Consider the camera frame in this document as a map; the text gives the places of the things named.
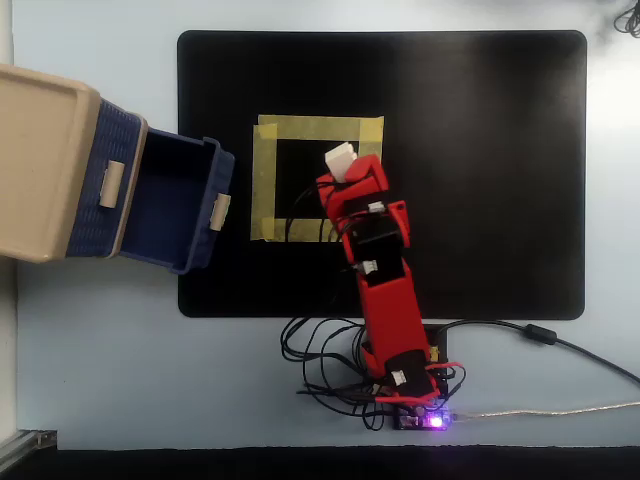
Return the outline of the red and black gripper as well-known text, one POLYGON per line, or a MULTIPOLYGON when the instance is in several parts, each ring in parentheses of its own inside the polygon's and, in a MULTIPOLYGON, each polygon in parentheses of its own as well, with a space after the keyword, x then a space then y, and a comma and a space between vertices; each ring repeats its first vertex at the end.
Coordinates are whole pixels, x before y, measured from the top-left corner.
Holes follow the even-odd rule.
POLYGON ((357 158, 338 182, 330 173, 315 180, 324 213, 348 260, 401 260, 410 246, 407 204, 386 192, 389 182, 378 155, 357 158))

